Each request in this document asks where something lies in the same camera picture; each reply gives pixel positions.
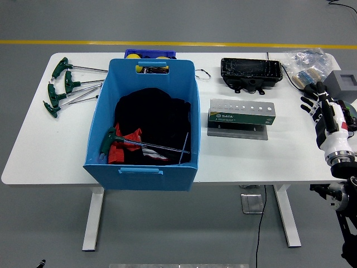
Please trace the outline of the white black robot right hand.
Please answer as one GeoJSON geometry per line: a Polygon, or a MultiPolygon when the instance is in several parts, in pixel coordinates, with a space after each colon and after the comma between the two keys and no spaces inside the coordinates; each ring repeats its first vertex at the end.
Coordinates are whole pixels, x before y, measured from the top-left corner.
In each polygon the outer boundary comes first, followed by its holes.
{"type": "Polygon", "coordinates": [[[354,161],[355,153],[348,143],[348,124],[341,105],[327,92],[322,82],[311,83],[302,90],[301,108],[316,123],[316,143],[325,160],[344,157],[354,161]]]}

